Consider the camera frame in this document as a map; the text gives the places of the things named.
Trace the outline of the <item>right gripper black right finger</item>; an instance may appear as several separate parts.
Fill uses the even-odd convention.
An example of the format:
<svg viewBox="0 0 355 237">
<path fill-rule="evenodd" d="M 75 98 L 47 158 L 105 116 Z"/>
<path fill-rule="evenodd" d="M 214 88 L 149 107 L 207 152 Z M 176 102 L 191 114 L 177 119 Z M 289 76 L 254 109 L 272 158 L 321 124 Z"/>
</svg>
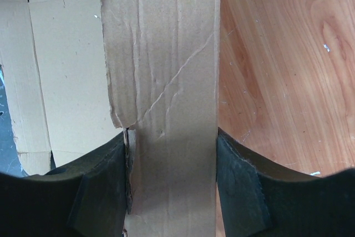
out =
<svg viewBox="0 0 355 237">
<path fill-rule="evenodd" d="M 324 178 L 300 173 L 223 130 L 216 152 L 226 236 L 354 235 L 354 169 Z"/>
</svg>

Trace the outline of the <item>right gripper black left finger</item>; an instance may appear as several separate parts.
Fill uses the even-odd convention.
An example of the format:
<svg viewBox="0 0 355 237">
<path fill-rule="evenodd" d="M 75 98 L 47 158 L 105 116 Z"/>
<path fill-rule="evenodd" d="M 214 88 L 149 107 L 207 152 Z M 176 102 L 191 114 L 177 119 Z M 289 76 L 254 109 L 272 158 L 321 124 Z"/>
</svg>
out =
<svg viewBox="0 0 355 237">
<path fill-rule="evenodd" d="M 44 175 L 1 174 L 1 236 L 122 236 L 126 132 Z"/>
</svg>

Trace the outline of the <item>cardboard box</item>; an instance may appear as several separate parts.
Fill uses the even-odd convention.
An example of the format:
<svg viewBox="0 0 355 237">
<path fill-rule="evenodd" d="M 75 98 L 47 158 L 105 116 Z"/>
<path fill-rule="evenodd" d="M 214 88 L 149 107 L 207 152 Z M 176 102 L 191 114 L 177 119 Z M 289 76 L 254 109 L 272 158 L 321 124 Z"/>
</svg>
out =
<svg viewBox="0 0 355 237">
<path fill-rule="evenodd" d="M 26 177 L 126 132 L 122 236 L 215 236 L 219 31 L 220 0 L 1 0 Z"/>
</svg>

